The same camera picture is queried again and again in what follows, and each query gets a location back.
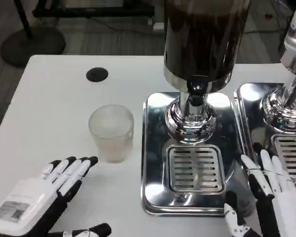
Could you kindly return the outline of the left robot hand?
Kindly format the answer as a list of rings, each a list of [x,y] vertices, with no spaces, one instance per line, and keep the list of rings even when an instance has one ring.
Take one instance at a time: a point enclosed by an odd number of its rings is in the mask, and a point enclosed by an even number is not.
[[[0,237],[108,237],[102,223],[88,229],[51,232],[77,194],[97,157],[50,162],[36,178],[20,180],[0,204]]]

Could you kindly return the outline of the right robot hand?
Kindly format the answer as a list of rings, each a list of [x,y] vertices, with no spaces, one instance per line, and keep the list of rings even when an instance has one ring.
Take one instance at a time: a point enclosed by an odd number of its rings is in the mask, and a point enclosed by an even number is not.
[[[255,198],[262,237],[296,237],[296,186],[277,156],[260,151],[261,165],[241,155]]]

